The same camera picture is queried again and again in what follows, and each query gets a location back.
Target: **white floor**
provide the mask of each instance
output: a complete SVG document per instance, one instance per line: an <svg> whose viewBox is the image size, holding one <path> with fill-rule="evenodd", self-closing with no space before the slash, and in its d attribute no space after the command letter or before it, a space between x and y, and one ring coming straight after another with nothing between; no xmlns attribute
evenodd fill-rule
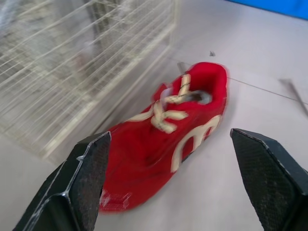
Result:
<svg viewBox="0 0 308 231"><path fill-rule="evenodd" d="M230 73L224 121L156 196L130 212L99 215L95 231L261 231L229 133L242 128L274 138L308 168L308 117L279 81L291 78L301 92L308 89L308 22L225 0L182 0L176 37L149 76L152 84L136 89L122 118L145 107L162 81L179 75L178 61L209 61ZM0 142L7 150L0 154L0 229L11 230L54 167Z"/></svg>

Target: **shoe insole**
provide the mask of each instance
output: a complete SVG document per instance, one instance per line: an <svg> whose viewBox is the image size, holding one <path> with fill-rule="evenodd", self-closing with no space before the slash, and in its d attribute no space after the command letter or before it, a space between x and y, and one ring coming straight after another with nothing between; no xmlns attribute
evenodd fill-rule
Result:
<svg viewBox="0 0 308 231"><path fill-rule="evenodd" d="M185 102L197 101L201 104L212 102L212 95L203 90L195 90L190 92L185 98Z"/></svg>

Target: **shoe logo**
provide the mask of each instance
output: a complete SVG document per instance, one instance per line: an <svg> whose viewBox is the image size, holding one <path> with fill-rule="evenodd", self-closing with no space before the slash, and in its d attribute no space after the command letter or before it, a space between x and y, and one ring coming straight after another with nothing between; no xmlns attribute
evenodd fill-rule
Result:
<svg viewBox="0 0 308 231"><path fill-rule="evenodd" d="M221 115L217 115L213 118L211 118L206 124L198 126L191 130L189 133L187 133L184 138L178 143L177 147L174 150L172 160L171 160L171 172L176 172L180 164L182 162L183 157L183 148L186 142L193 137L193 149L192 152L197 149L197 147L200 146L202 141L205 138L205 135L207 131L211 128L210 134L217 128L218 123L220 121Z"/></svg>

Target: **shoe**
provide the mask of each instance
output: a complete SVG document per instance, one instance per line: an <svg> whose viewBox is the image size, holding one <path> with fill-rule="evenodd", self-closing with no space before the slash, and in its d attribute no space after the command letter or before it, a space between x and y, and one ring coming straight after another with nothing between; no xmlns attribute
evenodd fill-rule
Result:
<svg viewBox="0 0 308 231"><path fill-rule="evenodd" d="M223 66L198 63L163 84L141 114L110 129L101 212L133 209L156 194L221 121L227 100Z"/></svg>

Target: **wire rack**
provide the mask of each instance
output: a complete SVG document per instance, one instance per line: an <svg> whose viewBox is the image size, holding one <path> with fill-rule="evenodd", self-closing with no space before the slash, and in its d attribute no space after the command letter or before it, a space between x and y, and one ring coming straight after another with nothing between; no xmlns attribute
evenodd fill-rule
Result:
<svg viewBox="0 0 308 231"><path fill-rule="evenodd" d="M0 40L1 132L46 156L172 32L175 1L20 1Z"/></svg>

